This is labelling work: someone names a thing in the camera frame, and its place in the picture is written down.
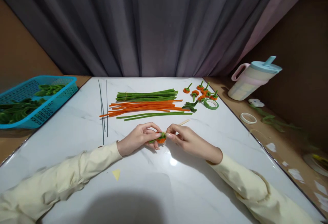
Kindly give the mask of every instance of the woman's right hand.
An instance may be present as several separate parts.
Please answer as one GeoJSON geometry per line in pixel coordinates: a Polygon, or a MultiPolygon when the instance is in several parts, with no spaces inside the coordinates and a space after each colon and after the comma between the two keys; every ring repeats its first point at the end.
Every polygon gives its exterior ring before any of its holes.
{"type": "Polygon", "coordinates": [[[189,154],[219,164],[222,151],[201,138],[189,127],[172,124],[166,130],[166,136],[189,154]]]}

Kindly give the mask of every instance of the woman's left hand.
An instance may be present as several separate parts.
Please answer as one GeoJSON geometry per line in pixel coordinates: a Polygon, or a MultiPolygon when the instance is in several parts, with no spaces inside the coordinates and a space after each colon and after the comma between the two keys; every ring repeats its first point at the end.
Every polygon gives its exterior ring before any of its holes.
{"type": "Polygon", "coordinates": [[[117,142],[117,149],[121,156],[127,156],[131,154],[143,144],[155,150],[159,150],[157,141],[151,144],[148,142],[150,140],[158,139],[162,135],[161,132],[162,130],[152,122],[139,124],[135,129],[131,131],[131,133],[129,133],[128,136],[117,142]],[[149,129],[151,127],[156,129],[159,133],[149,129]]]}

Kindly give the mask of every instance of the cream shirt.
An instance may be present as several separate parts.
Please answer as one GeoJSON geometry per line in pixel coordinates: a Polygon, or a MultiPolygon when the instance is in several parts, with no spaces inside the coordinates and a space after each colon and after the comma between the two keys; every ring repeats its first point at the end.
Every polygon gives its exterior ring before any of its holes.
{"type": "MultiPolygon", "coordinates": [[[[56,202],[81,190],[91,177],[120,158],[117,145],[113,143],[82,152],[23,180],[0,195],[0,224],[35,223],[56,202]]],[[[261,175],[244,168],[227,155],[223,155],[220,164],[210,166],[235,190],[236,197],[260,223],[320,223],[312,220],[261,175]]]]}

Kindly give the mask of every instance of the tape roll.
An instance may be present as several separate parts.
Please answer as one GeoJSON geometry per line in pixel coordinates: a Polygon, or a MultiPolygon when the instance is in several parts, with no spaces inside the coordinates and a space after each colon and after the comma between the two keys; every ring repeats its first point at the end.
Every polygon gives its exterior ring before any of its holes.
{"type": "Polygon", "coordinates": [[[314,171],[322,174],[324,176],[328,176],[327,169],[324,168],[323,165],[320,165],[320,160],[317,158],[322,158],[323,160],[327,160],[327,155],[323,153],[310,153],[303,156],[304,161],[309,165],[314,171]]]}
{"type": "Polygon", "coordinates": [[[217,101],[213,100],[213,99],[205,99],[204,100],[204,106],[210,110],[216,110],[219,107],[219,104],[217,103],[217,101]],[[212,104],[215,105],[215,107],[210,106],[207,102],[210,102],[212,104]]]}
{"type": "Polygon", "coordinates": [[[256,118],[253,115],[245,113],[245,112],[241,113],[241,115],[239,117],[243,122],[245,122],[247,124],[254,124],[257,122],[256,118]]]}

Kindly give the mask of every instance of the water bottle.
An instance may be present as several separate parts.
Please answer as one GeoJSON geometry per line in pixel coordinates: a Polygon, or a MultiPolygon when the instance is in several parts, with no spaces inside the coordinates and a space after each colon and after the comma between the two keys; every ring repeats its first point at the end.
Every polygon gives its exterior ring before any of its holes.
{"type": "Polygon", "coordinates": [[[266,62],[253,61],[251,64],[242,64],[238,67],[231,79],[236,81],[229,90],[228,96],[235,100],[244,100],[260,86],[266,84],[272,77],[282,71],[282,68],[272,64],[276,56],[271,56],[266,62]],[[242,68],[245,70],[238,78],[242,68]]]}

